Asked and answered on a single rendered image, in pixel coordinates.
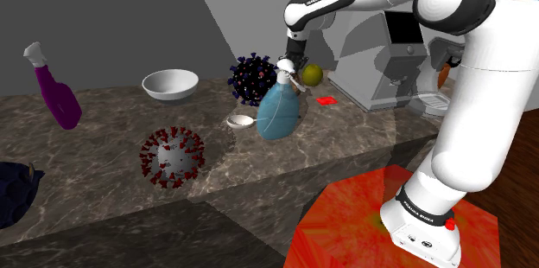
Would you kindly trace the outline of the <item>blue spray bottle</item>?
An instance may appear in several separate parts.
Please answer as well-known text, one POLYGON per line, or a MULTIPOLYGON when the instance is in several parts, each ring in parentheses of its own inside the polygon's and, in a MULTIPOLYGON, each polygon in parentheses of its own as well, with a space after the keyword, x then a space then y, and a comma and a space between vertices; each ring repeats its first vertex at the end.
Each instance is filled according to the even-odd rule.
POLYGON ((293 86, 300 92, 306 91, 293 77, 293 61, 283 58, 276 65, 276 83, 263 97, 257 112, 257 131, 266 140, 287 137, 294 131, 299 118, 299 99, 293 86))

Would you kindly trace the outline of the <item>white bowl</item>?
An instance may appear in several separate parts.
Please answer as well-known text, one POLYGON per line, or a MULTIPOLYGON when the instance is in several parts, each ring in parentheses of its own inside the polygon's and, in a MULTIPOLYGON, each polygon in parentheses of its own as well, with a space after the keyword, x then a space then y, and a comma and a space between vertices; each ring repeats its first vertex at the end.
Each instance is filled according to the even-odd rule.
POLYGON ((198 83, 196 73, 184 69, 165 69, 146 76, 142 87, 154 99, 171 101, 192 95, 198 83))

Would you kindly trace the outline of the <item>orange object behind arm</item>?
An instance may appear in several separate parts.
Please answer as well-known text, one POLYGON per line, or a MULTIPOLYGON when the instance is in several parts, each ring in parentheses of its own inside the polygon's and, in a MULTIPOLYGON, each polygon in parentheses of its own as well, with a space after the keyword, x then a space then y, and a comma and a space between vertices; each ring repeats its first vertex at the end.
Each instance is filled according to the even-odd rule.
POLYGON ((444 85, 451 68, 452 67, 448 63, 445 63, 442 69, 440 70, 439 75, 438 75, 438 81, 437 81, 437 87, 439 89, 441 89, 441 87, 444 85))

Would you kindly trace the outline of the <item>grey spiky ball red spikes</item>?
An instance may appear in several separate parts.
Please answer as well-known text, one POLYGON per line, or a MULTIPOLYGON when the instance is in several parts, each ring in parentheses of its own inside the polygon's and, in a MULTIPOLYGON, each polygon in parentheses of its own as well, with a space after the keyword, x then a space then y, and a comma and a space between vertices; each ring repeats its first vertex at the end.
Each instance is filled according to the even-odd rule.
POLYGON ((144 177, 162 188, 180 188, 196 179, 205 164, 201 137, 185 127, 170 126, 151 133, 141 146, 139 158, 144 177))

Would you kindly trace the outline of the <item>small white spoon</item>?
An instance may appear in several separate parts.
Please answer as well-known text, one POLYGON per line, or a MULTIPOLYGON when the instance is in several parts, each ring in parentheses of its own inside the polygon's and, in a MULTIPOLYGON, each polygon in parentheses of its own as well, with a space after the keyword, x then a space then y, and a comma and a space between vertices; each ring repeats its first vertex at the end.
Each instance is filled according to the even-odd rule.
POLYGON ((242 130, 252 127, 256 120, 246 115, 230 115, 226 119, 226 123, 232 129, 242 130))

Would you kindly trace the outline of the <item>olive green round fruit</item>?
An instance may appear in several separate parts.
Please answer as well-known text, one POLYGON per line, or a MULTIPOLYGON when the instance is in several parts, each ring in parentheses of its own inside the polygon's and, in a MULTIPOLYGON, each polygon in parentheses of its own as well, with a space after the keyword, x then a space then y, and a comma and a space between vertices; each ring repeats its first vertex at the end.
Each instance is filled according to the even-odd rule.
POLYGON ((323 70, 316 64, 309 64, 303 68, 301 79, 306 86, 318 86, 323 80, 323 70))

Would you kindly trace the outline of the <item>purple spray bottle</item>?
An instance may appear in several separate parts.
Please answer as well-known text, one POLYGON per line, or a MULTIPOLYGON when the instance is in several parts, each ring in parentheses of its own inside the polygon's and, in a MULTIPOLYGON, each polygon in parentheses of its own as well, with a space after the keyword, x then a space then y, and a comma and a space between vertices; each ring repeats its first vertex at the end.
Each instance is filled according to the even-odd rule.
POLYGON ((41 96, 57 123, 64 130, 75 128, 83 114, 82 109, 71 88, 57 82, 50 73, 41 44, 38 41, 33 42, 24 49, 23 56, 32 63, 41 96))

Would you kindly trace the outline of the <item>dark blue lumpy object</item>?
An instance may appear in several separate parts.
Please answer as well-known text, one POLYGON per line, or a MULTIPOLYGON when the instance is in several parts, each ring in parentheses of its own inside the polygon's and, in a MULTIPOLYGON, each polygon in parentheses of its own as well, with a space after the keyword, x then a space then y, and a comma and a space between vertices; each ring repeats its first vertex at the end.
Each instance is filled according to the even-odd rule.
POLYGON ((32 163, 0 162, 0 229, 15 225, 28 212, 44 175, 32 163))

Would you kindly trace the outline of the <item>red patterned robot stand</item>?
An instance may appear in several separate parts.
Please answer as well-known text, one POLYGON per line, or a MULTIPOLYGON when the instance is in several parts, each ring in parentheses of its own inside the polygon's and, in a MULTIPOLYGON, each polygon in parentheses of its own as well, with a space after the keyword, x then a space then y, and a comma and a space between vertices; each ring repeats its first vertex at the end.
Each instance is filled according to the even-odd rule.
MULTIPOLYGON (((386 196, 411 176, 391 165, 326 186, 296 227, 283 268, 435 268, 395 246, 380 220, 386 196)), ((502 268, 497 217, 467 201, 453 210, 462 246, 457 268, 502 268)))

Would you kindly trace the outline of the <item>grey coffee machine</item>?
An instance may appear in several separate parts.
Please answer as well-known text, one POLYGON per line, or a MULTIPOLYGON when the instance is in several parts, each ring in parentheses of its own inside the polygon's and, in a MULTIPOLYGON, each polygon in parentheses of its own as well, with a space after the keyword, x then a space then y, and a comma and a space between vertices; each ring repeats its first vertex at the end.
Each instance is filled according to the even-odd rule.
POLYGON ((464 48, 440 36, 426 43, 413 13, 382 10, 348 33, 328 79, 364 112, 406 106, 442 118, 450 98, 437 87, 438 75, 445 63, 460 64, 464 48))

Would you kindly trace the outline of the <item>dark blue spiky ball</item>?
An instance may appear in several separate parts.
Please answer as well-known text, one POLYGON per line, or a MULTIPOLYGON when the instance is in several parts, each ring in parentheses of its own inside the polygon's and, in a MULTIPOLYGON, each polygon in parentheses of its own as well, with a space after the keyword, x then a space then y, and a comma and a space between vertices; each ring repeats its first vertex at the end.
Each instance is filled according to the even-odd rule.
POLYGON ((233 87, 231 92, 242 105, 259 106, 267 91, 276 83, 277 66, 270 63, 268 55, 263 57, 256 52, 249 57, 240 56, 238 64, 230 66, 232 76, 227 84, 233 87))

